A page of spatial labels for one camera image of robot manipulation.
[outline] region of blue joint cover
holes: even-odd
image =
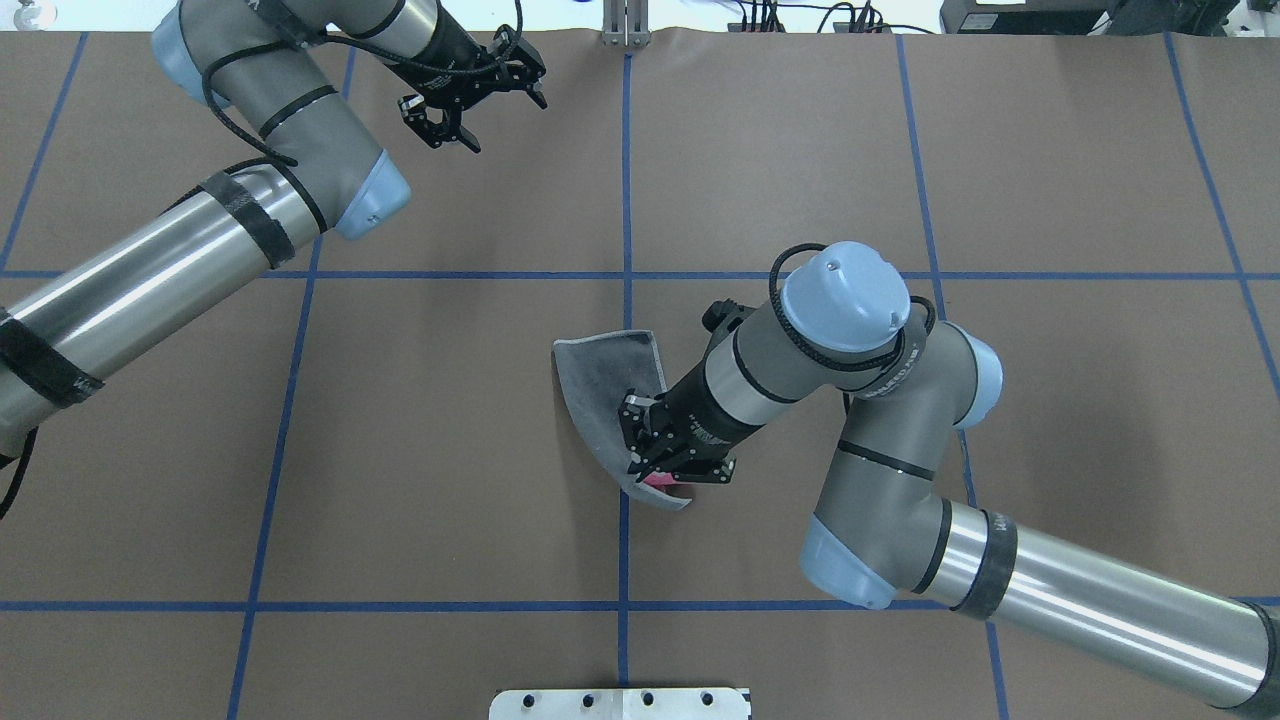
[[[164,74],[169,76],[174,85],[187,91],[192,100],[204,105],[205,91],[200,79],[200,68],[191,59],[187,41],[182,37],[182,23],[178,15],[180,6],[182,3],[174,5],[173,10],[169,10],[169,14],[151,33],[151,53],[156,56],[156,63],[160,63]],[[230,100],[216,92],[214,92],[214,102],[223,110],[232,106]]]
[[[947,324],[960,331],[960,334],[969,342],[973,359],[978,365],[978,389],[973,393],[973,404],[969,405],[969,411],[965,413],[964,418],[960,418],[960,421],[955,424],[955,429],[968,430],[980,423],[987,413],[991,413],[991,409],[1000,402],[1000,392],[1005,387],[1005,368],[989,345],[973,337],[960,325]]]
[[[411,195],[404,176],[383,150],[334,229],[347,240],[360,240],[407,205]]]
[[[837,242],[796,268],[782,311],[809,342],[867,352],[893,340],[911,314],[902,275],[860,242]]]
[[[818,589],[850,605],[884,610],[893,602],[893,585],[831,534],[817,515],[809,518],[800,569]]]

